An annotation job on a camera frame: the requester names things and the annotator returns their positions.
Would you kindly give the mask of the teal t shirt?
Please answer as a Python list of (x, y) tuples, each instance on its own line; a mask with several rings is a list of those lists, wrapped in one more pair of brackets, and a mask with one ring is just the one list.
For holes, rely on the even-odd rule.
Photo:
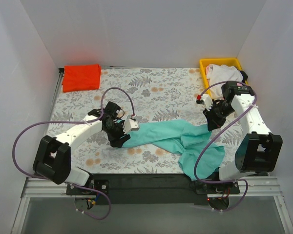
[(179, 167), (192, 181), (209, 177), (225, 157), (224, 146), (211, 144), (203, 153), (194, 173), (200, 153), (210, 142), (211, 132), (206, 124), (193, 125), (183, 119), (149, 122), (140, 124), (140, 129), (131, 131), (129, 135), (130, 139), (123, 144), (124, 148), (153, 144), (180, 155)]

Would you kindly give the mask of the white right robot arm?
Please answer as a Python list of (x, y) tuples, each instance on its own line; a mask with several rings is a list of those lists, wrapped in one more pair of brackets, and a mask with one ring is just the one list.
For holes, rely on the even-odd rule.
[(236, 121), (242, 126), (244, 138), (234, 161), (218, 170), (217, 178), (211, 181), (217, 194), (229, 188), (228, 181), (235, 181), (255, 173), (272, 172), (275, 169), (283, 139), (275, 135), (264, 123), (256, 106), (257, 95), (247, 84), (240, 81), (221, 81), (222, 99), (213, 100), (202, 93), (196, 102), (204, 105), (203, 114), (208, 130), (221, 128), (227, 116), (237, 114)]

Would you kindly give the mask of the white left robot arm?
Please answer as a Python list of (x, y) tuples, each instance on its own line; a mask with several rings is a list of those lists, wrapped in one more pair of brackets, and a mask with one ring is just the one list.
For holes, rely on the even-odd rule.
[(86, 123), (74, 125), (54, 137), (44, 136), (33, 163), (35, 173), (56, 184), (77, 184), (77, 189), (83, 195), (91, 194), (94, 183), (89, 180), (90, 173), (72, 167), (71, 155), (83, 142), (102, 131), (107, 134), (111, 147), (121, 148), (130, 139), (130, 135), (124, 133), (123, 125), (126, 121), (118, 117), (120, 110), (120, 106), (108, 102), (103, 110), (90, 111), (85, 117)]

